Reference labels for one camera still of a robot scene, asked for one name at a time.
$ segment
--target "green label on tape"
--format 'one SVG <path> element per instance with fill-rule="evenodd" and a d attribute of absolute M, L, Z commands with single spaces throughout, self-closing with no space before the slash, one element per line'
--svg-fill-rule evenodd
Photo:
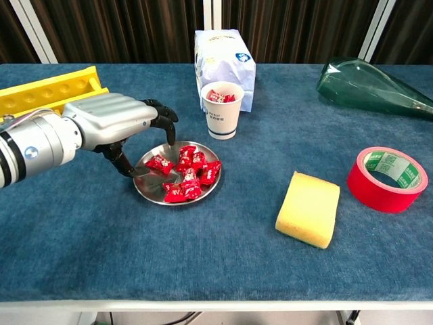
<path fill-rule="evenodd" d="M 377 167 L 378 163 L 384 156 L 385 151 L 374 151 L 371 153 L 371 156 L 368 158 L 367 162 L 365 163 L 365 168 L 368 171 L 374 171 Z"/>
<path fill-rule="evenodd" d="M 420 183 L 419 172 L 406 158 L 385 151 L 374 151 L 365 162 L 368 171 L 378 171 L 397 182 L 401 188 L 414 188 Z"/>

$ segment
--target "robot finger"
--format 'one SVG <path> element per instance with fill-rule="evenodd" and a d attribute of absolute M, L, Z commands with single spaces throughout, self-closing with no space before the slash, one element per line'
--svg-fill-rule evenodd
<path fill-rule="evenodd" d="M 167 142 L 170 146 L 176 142 L 176 129 L 173 121 L 165 116 L 158 116 L 151 121 L 150 127 L 164 129 L 167 134 Z"/>
<path fill-rule="evenodd" d="M 142 102 L 148 106 L 153 106 L 158 111 L 158 115 L 168 117 L 175 123 L 179 121 L 175 111 L 167 106 L 162 105 L 158 100 L 148 99 L 143 100 Z"/>

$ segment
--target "table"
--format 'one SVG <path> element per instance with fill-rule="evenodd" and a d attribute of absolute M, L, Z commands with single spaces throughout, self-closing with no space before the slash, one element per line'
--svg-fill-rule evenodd
<path fill-rule="evenodd" d="M 3 64 L 0 88 L 87 66 Z M 2 189 L 0 301 L 69 301 L 84 309 L 147 303 L 158 310 L 165 303 L 170 310 L 200 302 L 243 309 L 269 301 L 301 310 L 421 301 L 430 308 L 432 186 L 409 210 L 390 215 L 352 197 L 346 176 L 369 146 L 403 151 L 433 175 L 433 123 L 320 101 L 322 67 L 259 64 L 252 112 L 241 113 L 235 138 L 219 141 L 207 134 L 191 64 L 98 64 L 111 92 L 175 109 L 177 138 L 211 148 L 223 161 L 221 182 L 197 204 L 161 207 L 140 197 L 101 154 L 80 151 L 64 166 Z M 433 97 L 433 66 L 383 69 Z M 124 151 L 135 162 L 164 140 L 152 129 L 130 138 Z M 341 187 L 326 250 L 274 229 L 295 170 Z"/>

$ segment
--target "plastic bag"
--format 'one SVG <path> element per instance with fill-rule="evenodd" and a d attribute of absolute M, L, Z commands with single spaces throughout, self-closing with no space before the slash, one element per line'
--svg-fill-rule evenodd
<path fill-rule="evenodd" d="M 230 81 L 245 91 L 241 111 L 251 112 L 256 62 L 238 30 L 197 30 L 194 57 L 199 96 L 208 83 Z M 200 107 L 205 111 L 201 99 Z"/>

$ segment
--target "metal plate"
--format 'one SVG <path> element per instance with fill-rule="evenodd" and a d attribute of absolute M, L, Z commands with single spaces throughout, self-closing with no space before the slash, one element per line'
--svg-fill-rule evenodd
<path fill-rule="evenodd" d="M 195 142 L 189 141 L 178 141 L 173 146 L 169 144 L 162 144 L 161 146 L 155 147 L 141 157 L 139 162 L 137 163 L 137 167 L 144 166 L 144 163 L 148 161 L 151 157 L 160 154 L 161 156 L 169 159 L 171 162 L 177 163 L 179 162 L 179 148 L 183 146 L 196 146 L 196 152 L 201 151 L 206 156 L 207 161 L 216 161 L 219 160 L 218 156 L 209 148 L 203 146 L 202 144 L 197 144 Z M 202 195 L 200 195 L 195 200 L 188 200 L 186 202 L 179 203 L 167 203 L 164 202 L 164 197 L 166 192 L 162 188 L 162 183 L 171 182 L 171 183 L 180 183 L 183 180 L 182 173 L 175 171 L 172 169 L 168 175 L 163 175 L 157 171 L 153 171 L 148 169 L 148 172 L 141 177 L 134 178 L 134 186 L 137 191 L 147 200 L 152 201 L 161 205 L 184 205 L 191 204 L 193 202 L 199 201 L 209 195 L 214 188 L 217 186 L 219 179 L 221 178 L 221 173 L 223 172 L 223 168 L 221 167 L 218 175 L 216 176 L 215 182 L 211 186 L 202 186 Z"/>

